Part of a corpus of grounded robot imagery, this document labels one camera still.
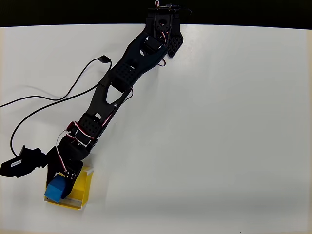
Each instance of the wire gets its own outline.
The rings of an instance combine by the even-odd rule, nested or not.
[[[54,98],[49,98],[49,97],[44,97],[44,96],[39,96],[39,95],[32,95],[32,96],[27,96],[27,97],[18,98],[18,99],[14,100],[14,101],[11,101],[11,102],[8,102],[8,103],[6,103],[6,104],[3,104],[3,105],[0,106],[0,108],[1,108],[1,107],[4,107],[4,106],[7,106],[7,105],[10,105],[10,104],[12,104],[12,103],[14,103],[14,102],[21,101],[21,100],[28,99],[28,98],[43,98],[43,99],[50,100],[50,101],[59,101],[59,100],[64,99],[64,98],[66,98],[66,97],[70,94],[70,92],[72,91],[73,87],[77,84],[77,82],[78,82],[78,80],[80,79],[82,73],[87,69],[87,67],[88,67],[92,62],[94,62],[94,61],[96,61],[96,60],[98,60],[98,58],[95,58],[95,59],[91,60],[91,61],[84,67],[84,69],[81,71],[81,73],[79,74],[78,78],[76,79],[75,83],[72,85],[72,87],[69,89],[69,91],[67,92],[67,94],[66,94],[65,96],[54,99]]]
[[[59,136],[58,136],[57,141],[56,141],[56,143],[55,143],[55,147],[56,147],[56,149],[57,149],[58,156],[59,156],[60,161],[61,161],[61,163],[62,163],[62,165],[63,165],[63,168],[64,168],[65,171],[67,171],[67,169],[66,169],[66,167],[65,167],[65,164],[64,164],[64,162],[63,162],[63,159],[62,159],[62,157],[61,157],[60,154],[59,154],[59,149],[58,149]]]
[[[112,61],[109,61],[109,63],[110,63],[110,66],[109,66],[109,70],[110,70],[110,69],[112,68]],[[88,90],[86,90],[86,91],[84,91],[84,92],[82,92],[82,93],[80,93],[80,94],[76,94],[76,95],[74,95],[74,96],[72,96],[72,97],[68,97],[68,98],[65,98],[65,99],[62,99],[62,100],[59,100],[59,101],[50,103],[50,104],[48,104],[48,105],[45,105],[45,106],[43,106],[43,107],[41,107],[41,108],[39,108],[39,109],[33,111],[33,112],[30,113],[28,116],[26,116],[21,122],[19,122],[19,124],[16,126],[16,128],[14,129],[14,131],[13,131],[13,133],[12,133],[12,135],[11,135],[11,139],[10,139],[10,148],[11,148],[11,151],[12,151],[12,153],[14,154],[14,156],[15,156],[15,157],[18,157],[18,155],[15,153],[15,151],[14,151],[14,149],[13,149],[13,138],[14,138],[14,135],[15,135],[16,131],[18,130],[18,128],[21,126],[21,124],[24,123],[29,117],[33,116],[35,113],[37,113],[37,112],[39,112],[39,111],[42,111],[42,110],[44,110],[44,109],[46,109],[46,108],[48,108],[48,107],[50,107],[50,106],[54,106],[54,105],[59,104],[59,103],[61,103],[61,102],[65,102],[65,101],[68,101],[68,100],[70,100],[70,99],[73,99],[73,98],[79,97],[79,96],[81,96],[81,95],[84,95],[84,94],[86,94],[86,93],[88,93],[88,92],[94,90],[94,89],[97,87],[97,85],[98,85],[98,83],[97,83],[95,86],[93,86],[92,88],[90,88],[90,89],[88,89]]]
[[[161,60],[163,60],[164,61],[164,65],[160,65],[160,64],[158,64],[158,66],[161,66],[161,67],[164,67],[164,66],[166,66],[166,60],[165,59],[161,59]]]
[[[74,123],[74,124],[77,126],[77,128],[78,128],[85,136],[87,136],[87,137],[89,137],[89,138],[91,138],[91,139],[94,139],[93,136],[90,136],[90,135],[86,134],[86,133],[79,127],[79,125],[78,125],[78,123],[77,123],[76,121],[73,121],[72,123]]]
[[[131,92],[132,92],[131,96],[126,98],[120,105],[124,104],[126,100],[128,100],[128,99],[133,97],[133,88],[131,88]]]
[[[128,97],[128,98],[126,98],[126,99],[120,104],[120,106],[121,106],[122,104],[124,104],[126,100],[128,100],[128,99],[130,99],[130,98],[133,97],[133,94],[134,94],[134,93],[133,93],[133,88],[131,88],[131,92],[132,92],[131,96]],[[110,119],[110,117],[111,117],[112,114],[113,114],[113,111],[112,111],[112,113],[104,120],[104,122],[103,122],[103,124],[102,124],[102,127],[103,127],[103,126],[107,123],[107,121]]]
[[[163,32],[161,32],[161,34],[162,34],[162,36],[164,37],[165,43],[166,43],[166,36],[165,36],[165,34],[164,34]]]

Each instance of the black cable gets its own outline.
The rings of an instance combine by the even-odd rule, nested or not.
[[[108,63],[108,62],[109,62],[109,63],[110,63],[109,70],[110,70],[110,69],[112,68],[112,61],[111,61],[109,58],[107,58],[107,59],[108,59],[107,61],[103,61],[103,57],[105,57],[104,59],[107,58],[106,56],[101,56],[101,57],[99,57],[99,58],[97,58],[97,59],[98,59],[100,62],[103,62],[103,63]],[[59,103],[61,103],[61,102],[64,102],[64,101],[67,101],[67,100],[70,100],[70,99],[79,97],[79,96],[81,96],[81,95],[84,95],[84,94],[86,94],[86,93],[92,91],[93,89],[95,89],[95,88],[97,87],[97,85],[98,85],[98,84],[96,84],[96,85],[93,86],[92,88],[90,88],[90,89],[88,89],[88,90],[86,90],[86,91],[84,91],[84,92],[82,92],[82,93],[80,93],[80,94],[76,94],[76,95],[74,95],[74,96],[72,96],[72,97],[68,97],[68,98],[65,98],[65,99],[62,99],[62,100],[59,100],[59,101],[50,103],[50,104],[48,104],[48,105],[46,105],[46,106],[43,106],[43,107],[41,107],[41,108],[35,110],[34,112],[30,113],[28,116],[26,116],[21,122],[19,122],[19,124],[16,126],[16,128],[14,129],[14,131],[13,131],[13,133],[12,133],[12,135],[11,135],[11,139],[10,139],[10,148],[11,148],[11,151],[12,151],[12,153],[14,154],[14,156],[15,156],[15,157],[18,157],[18,155],[15,153],[15,151],[14,151],[14,149],[13,149],[13,138],[14,138],[14,135],[15,135],[16,131],[18,130],[18,128],[21,126],[21,124],[24,123],[29,117],[33,116],[35,113],[37,113],[37,112],[39,112],[39,111],[41,111],[41,110],[43,110],[43,109],[45,109],[45,108],[48,108],[48,107],[50,107],[50,106],[54,106],[54,105],[59,104]]]
[[[131,96],[126,98],[120,105],[124,104],[126,100],[128,100],[128,99],[133,97],[133,88],[131,88],[131,92],[132,92]]]
[[[67,92],[67,94],[66,94],[65,96],[54,99],[54,98],[49,98],[49,97],[44,97],[44,96],[39,96],[39,95],[32,95],[32,96],[27,96],[27,97],[18,98],[18,99],[14,100],[14,101],[11,101],[11,102],[8,102],[8,103],[6,103],[6,104],[3,104],[3,105],[0,106],[0,108],[1,108],[1,107],[4,107],[4,106],[7,106],[7,105],[10,105],[10,104],[12,104],[12,103],[14,103],[14,102],[21,101],[21,100],[28,99],[28,98],[43,98],[43,99],[50,100],[50,101],[59,101],[59,100],[64,99],[64,98],[66,98],[66,97],[69,95],[69,93],[72,91],[73,87],[77,84],[77,82],[78,82],[79,78],[81,77],[82,73],[87,69],[87,67],[88,67],[92,62],[94,62],[94,61],[96,61],[96,60],[99,60],[99,58],[95,58],[95,59],[91,60],[91,61],[84,67],[84,69],[82,70],[82,72],[80,73],[80,75],[78,76],[78,78],[76,79],[75,83],[72,85],[72,87],[69,89],[69,91]]]
[[[16,128],[14,129],[14,131],[13,131],[13,133],[12,133],[12,135],[11,135],[11,140],[10,140],[11,151],[12,151],[12,153],[15,155],[15,157],[17,157],[18,155],[14,152],[14,149],[13,149],[13,137],[14,137],[14,135],[15,135],[17,129],[21,126],[22,123],[24,123],[29,117],[33,116],[35,113],[37,113],[37,112],[39,112],[39,111],[41,111],[41,110],[43,110],[43,109],[45,109],[45,108],[48,108],[48,107],[50,107],[50,106],[59,104],[59,103],[61,103],[61,102],[64,102],[64,101],[67,101],[67,100],[70,100],[70,99],[79,97],[79,96],[81,96],[81,95],[83,95],[83,94],[86,94],[86,93],[90,92],[91,90],[95,89],[95,88],[97,87],[97,85],[98,85],[98,84],[96,84],[96,85],[93,86],[91,89],[88,89],[88,90],[86,90],[86,91],[84,91],[84,92],[82,92],[82,93],[80,93],[80,94],[76,94],[76,95],[74,95],[74,96],[72,96],[72,97],[68,97],[68,98],[65,98],[65,99],[63,99],[63,100],[56,101],[56,102],[53,102],[53,103],[51,103],[51,104],[49,104],[49,105],[43,106],[43,107],[41,107],[41,108],[35,110],[34,112],[30,113],[30,114],[29,114],[28,116],[26,116],[21,122],[19,122],[19,124],[18,124],[18,125],[16,126]]]
[[[160,64],[158,64],[158,66],[161,66],[161,67],[166,66],[166,61],[165,61],[165,59],[163,59],[163,58],[162,58],[161,60],[163,60],[165,64],[164,64],[164,65],[160,65]]]

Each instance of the cable connector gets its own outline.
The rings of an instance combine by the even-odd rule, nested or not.
[[[102,55],[101,57],[98,58],[98,60],[102,63],[109,63],[112,62],[111,59],[105,55]]]

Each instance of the red and white wire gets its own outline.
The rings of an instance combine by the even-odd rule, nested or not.
[[[67,169],[66,169],[66,167],[65,167],[65,164],[64,164],[64,162],[63,162],[63,159],[62,159],[62,157],[61,157],[60,154],[59,154],[59,149],[58,149],[59,136],[58,136],[57,141],[56,141],[56,143],[55,143],[55,147],[56,147],[56,149],[57,149],[58,156],[59,156],[59,158],[60,158],[60,161],[61,161],[61,163],[62,163],[62,166],[63,166],[64,170],[67,171]]]
[[[162,34],[162,36],[164,37],[165,43],[166,43],[166,36],[165,36],[165,34],[164,34],[163,32],[161,32],[161,34]]]
[[[85,136],[87,136],[87,137],[89,137],[89,138],[91,138],[91,139],[94,139],[93,136],[90,136],[90,135],[86,134],[86,133],[79,127],[79,125],[78,125],[78,123],[77,123],[76,121],[73,121],[72,123],[74,123],[74,124],[77,126],[77,128],[78,128]]]

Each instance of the mounting hole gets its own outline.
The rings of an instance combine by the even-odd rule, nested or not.
[[[98,119],[101,119],[101,115],[100,115],[99,113],[96,113],[96,117],[97,117]]]
[[[165,19],[160,19],[158,23],[160,24],[160,26],[164,26],[167,23],[167,21]]]

